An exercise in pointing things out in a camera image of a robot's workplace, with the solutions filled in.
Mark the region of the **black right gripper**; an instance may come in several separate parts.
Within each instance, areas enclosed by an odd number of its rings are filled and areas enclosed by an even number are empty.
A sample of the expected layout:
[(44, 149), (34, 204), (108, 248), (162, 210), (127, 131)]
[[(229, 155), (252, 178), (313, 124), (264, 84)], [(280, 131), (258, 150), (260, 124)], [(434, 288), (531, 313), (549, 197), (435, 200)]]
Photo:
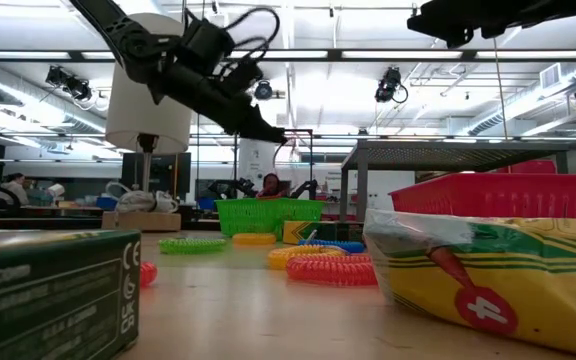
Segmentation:
[(523, 0), (430, 0), (407, 20), (409, 30), (423, 34), (448, 34), (449, 48), (470, 42), (474, 31), (483, 37), (503, 34), (522, 10)]

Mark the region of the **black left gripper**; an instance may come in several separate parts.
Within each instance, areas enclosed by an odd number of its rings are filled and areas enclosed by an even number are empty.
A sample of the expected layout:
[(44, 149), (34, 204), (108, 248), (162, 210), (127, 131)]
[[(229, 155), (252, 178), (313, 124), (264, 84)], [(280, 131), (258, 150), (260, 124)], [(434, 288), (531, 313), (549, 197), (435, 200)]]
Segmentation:
[(275, 144), (285, 144), (285, 129), (266, 122), (258, 105), (251, 106), (245, 92), (226, 92), (221, 81), (209, 79), (180, 63), (160, 77), (160, 93), (209, 118), (227, 134)]

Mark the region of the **green plastic basket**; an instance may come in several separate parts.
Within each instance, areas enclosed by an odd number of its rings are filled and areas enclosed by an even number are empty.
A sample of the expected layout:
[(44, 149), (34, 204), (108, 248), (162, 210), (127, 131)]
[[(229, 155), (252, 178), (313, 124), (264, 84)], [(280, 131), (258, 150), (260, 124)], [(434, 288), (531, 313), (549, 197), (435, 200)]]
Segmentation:
[(280, 239), (285, 221), (318, 221), (324, 203), (291, 198), (244, 198), (217, 200), (216, 206), (224, 235), (272, 233)]

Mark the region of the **yellow coil wristband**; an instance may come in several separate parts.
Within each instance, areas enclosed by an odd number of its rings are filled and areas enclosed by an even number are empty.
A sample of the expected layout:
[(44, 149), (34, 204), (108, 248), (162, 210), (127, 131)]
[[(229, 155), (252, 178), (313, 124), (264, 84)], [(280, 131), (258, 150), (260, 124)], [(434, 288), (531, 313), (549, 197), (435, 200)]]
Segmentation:
[(266, 246), (276, 243), (276, 236), (272, 233), (239, 233), (232, 236), (236, 245)]
[(346, 256), (348, 252), (337, 246), (299, 245), (278, 248), (267, 255), (267, 266), (272, 270), (284, 270), (287, 262), (295, 257), (303, 256)]

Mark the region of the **Crayola crayon box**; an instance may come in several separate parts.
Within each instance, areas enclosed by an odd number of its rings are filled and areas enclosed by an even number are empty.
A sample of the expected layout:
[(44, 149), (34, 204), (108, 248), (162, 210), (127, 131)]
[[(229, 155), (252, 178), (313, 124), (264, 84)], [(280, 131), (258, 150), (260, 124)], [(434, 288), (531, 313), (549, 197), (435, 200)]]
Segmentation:
[(362, 242), (362, 222), (332, 221), (285, 221), (282, 230), (282, 242), (297, 245), (312, 233), (314, 239), (326, 241)]
[(115, 360), (139, 336), (137, 231), (0, 230), (0, 360)]

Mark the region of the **green coil wristband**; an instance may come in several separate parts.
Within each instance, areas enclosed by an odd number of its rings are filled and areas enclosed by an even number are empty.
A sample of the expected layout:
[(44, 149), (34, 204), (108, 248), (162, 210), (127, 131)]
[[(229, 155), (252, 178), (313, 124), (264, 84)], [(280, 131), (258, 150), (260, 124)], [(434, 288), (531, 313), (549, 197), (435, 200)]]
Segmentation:
[(168, 238), (158, 242), (162, 254), (192, 255), (221, 251), (226, 245), (223, 239)]

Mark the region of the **blue coil wristband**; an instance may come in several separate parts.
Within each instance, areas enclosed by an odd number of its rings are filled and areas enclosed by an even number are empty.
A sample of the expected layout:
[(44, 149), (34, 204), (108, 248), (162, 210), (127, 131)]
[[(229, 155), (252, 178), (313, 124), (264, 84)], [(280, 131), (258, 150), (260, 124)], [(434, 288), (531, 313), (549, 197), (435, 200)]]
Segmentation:
[(300, 240), (299, 245), (320, 245), (320, 246), (335, 246), (345, 250), (348, 253), (358, 254), (365, 251), (365, 245), (362, 242), (354, 241), (331, 241), (331, 240)]

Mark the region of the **red coil wristband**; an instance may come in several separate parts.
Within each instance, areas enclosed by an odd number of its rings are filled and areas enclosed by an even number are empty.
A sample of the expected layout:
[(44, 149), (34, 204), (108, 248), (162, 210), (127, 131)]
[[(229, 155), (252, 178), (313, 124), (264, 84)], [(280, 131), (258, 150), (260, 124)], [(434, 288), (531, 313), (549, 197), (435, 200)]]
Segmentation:
[(157, 278), (158, 268), (151, 262), (142, 262), (140, 266), (140, 286), (149, 287)]
[(285, 266), (290, 279), (331, 286), (376, 286), (369, 256), (308, 255), (291, 258)]

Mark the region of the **red plastic basket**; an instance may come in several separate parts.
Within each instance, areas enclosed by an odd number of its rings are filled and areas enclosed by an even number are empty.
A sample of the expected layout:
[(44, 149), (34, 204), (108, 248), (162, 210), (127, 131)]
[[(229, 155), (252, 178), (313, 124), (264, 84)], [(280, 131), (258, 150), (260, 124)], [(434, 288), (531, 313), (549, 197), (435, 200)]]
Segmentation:
[(390, 196), (398, 212), (576, 219), (576, 175), (452, 174)]

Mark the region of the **plastic-wrapped crayon packet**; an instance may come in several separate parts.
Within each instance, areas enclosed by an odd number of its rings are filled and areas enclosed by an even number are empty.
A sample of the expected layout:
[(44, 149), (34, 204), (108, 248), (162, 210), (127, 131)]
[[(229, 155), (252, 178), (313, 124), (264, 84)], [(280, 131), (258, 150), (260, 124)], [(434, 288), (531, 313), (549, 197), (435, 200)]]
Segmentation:
[(370, 209), (363, 238), (390, 301), (576, 354), (576, 219)]

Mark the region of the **white pillar sign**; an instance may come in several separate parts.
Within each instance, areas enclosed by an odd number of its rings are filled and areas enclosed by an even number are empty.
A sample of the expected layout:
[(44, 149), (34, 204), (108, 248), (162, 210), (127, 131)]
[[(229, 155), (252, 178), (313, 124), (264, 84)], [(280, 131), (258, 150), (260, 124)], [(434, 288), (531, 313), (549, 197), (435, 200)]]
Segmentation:
[(256, 190), (263, 185), (263, 178), (274, 172), (274, 143), (241, 139), (239, 142), (238, 177), (249, 180)]

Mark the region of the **person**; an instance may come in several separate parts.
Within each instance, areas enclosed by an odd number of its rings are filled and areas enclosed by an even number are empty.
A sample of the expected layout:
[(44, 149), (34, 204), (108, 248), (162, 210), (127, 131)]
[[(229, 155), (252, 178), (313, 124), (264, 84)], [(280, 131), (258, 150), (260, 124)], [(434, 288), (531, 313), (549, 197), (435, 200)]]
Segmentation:
[(258, 197), (282, 197), (285, 191), (281, 185), (281, 181), (274, 173), (268, 173), (263, 178), (262, 190), (257, 194)]
[[(28, 205), (29, 200), (24, 188), (25, 176), (22, 173), (10, 174), (6, 182), (0, 184), (0, 187), (12, 192), (19, 200), (22, 206)], [(13, 205), (14, 201), (11, 196), (5, 192), (0, 191), (0, 199), (3, 199), (7, 204)]]

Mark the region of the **white shade table lamp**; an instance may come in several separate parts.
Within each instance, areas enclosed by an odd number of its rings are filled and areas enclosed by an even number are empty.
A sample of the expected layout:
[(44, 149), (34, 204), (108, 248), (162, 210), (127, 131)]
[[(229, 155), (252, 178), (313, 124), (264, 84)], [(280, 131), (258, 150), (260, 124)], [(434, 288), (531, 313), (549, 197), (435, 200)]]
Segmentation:
[(193, 112), (169, 98), (156, 103), (147, 86), (114, 67), (105, 139), (123, 150), (114, 209), (102, 215), (102, 228), (175, 232), (177, 206), (190, 192), (188, 152)]

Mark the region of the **grey perforated metal shelf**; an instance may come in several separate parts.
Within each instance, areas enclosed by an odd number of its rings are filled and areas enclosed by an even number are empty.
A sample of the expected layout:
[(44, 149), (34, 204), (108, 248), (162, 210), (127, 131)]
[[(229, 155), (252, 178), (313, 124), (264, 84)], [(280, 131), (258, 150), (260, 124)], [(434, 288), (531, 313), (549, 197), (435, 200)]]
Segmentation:
[(349, 172), (357, 172), (356, 220), (365, 218), (368, 175), (376, 171), (487, 172), (536, 160), (556, 157), (561, 173), (568, 172), (567, 153), (576, 150), (572, 140), (520, 140), (484, 142), (452, 138), (446, 141), (360, 140), (341, 165), (340, 220), (347, 220)]

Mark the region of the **red storage bin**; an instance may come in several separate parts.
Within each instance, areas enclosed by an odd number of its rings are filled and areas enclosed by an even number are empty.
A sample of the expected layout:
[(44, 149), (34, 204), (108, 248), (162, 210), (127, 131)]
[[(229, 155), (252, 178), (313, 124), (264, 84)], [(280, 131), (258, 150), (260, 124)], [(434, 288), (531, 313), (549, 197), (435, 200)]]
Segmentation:
[(496, 169), (497, 173), (517, 174), (556, 174), (557, 167), (552, 160), (530, 160)]

